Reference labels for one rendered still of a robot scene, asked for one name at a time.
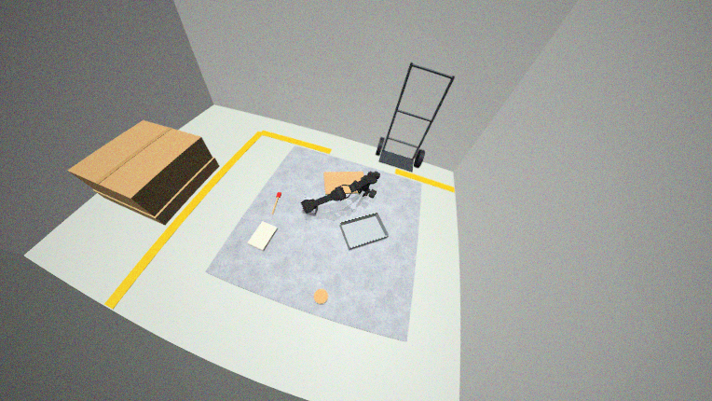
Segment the cream flat rectangular board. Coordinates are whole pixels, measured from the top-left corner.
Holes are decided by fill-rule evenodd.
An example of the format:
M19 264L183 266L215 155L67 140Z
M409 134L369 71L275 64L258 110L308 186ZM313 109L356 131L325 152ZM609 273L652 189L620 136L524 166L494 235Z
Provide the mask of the cream flat rectangular board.
M264 251L276 232L277 228L275 226L263 221L248 241L248 244Z

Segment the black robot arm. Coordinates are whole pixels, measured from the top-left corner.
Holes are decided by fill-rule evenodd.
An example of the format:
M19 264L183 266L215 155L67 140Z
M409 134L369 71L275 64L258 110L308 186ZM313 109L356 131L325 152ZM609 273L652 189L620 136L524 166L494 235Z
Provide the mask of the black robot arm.
M370 184L374 184L377 182L377 179L380 177L380 173L375 171L375 172L369 172L367 175L361 178L360 181L350 184L350 185L341 185L339 187L336 187L334 190L331 191L330 194L321 197L319 199L311 199L311 200L304 200L301 202L306 214L312 212L318 205L321 205L323 203L326 203L328 201L342 201L344 199L347 199L351 193L357 191L357 189L363 187L363 186L370 186ZM349 187L351 193L346 197L346 193L343 189L342 186L347 186ZM346 197L346 198L345 198Z

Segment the wooden board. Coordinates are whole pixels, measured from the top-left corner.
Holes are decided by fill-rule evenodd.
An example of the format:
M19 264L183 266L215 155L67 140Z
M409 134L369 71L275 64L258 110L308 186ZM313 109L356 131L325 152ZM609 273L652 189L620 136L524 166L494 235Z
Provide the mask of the wooden board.
M323 172L325 195L330 194L336 187L341 185L350 185L355 180L360 181L362 177L364 177L363 172ZM342 187L346 194L351 193L349 187ZM355 191L351 194L357 193L359 192Z

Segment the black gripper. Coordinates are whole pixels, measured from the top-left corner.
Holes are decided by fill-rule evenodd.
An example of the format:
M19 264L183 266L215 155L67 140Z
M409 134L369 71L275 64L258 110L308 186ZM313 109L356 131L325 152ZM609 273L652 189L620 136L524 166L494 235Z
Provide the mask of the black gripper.
M356 182L358 182L358 181L355 180L353 183L356 183ZM353 183L352 183L352 184L353 184ZM375 190L373 190L373 189L370 191L370 188L368 188L368 187L369 187L369 185L368 185L368 186L363 186L363 187L357 189L357 191L359 192L359 194L361 194L361 192L364 191L363 196L367 196L367 195L369 194L368 196L369 196L370 198L373 198L373 197L376 195L377 192L376 192Z

